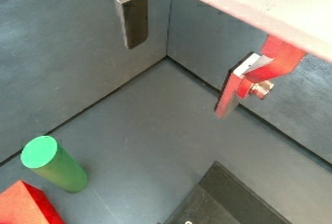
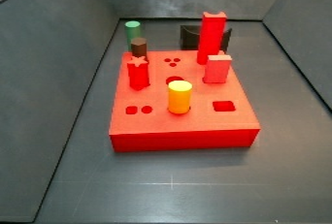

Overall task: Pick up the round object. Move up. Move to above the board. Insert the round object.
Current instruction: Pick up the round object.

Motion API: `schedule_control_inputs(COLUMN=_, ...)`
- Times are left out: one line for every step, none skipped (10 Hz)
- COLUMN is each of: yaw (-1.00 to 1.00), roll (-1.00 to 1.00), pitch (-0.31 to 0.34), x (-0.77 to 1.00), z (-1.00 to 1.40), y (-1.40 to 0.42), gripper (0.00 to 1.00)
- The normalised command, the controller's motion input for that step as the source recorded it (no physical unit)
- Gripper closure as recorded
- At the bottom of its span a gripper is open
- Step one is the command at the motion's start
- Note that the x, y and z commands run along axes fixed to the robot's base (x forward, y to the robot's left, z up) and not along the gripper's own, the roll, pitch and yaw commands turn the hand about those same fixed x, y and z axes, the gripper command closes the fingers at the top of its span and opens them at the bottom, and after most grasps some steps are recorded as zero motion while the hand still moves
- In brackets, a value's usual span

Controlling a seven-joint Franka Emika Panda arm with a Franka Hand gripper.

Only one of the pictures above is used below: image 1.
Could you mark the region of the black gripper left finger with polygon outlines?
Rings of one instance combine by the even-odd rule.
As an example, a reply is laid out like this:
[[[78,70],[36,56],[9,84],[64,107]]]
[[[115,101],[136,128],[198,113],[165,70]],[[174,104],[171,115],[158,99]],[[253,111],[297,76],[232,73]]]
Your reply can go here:
[[[123,42],[135,48],[147,38],[147,0],[114,0],[120,19]]]

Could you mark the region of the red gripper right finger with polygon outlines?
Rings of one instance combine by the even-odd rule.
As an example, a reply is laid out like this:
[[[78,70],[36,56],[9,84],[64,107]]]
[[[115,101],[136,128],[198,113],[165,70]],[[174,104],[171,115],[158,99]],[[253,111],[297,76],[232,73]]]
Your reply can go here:
[[[261,53],[250,52],[227,71],[215,115],[225,118],[249,95],[265,99],[273,89],[270,80],[292,73],[305,55],[302,49],[268,35]]]

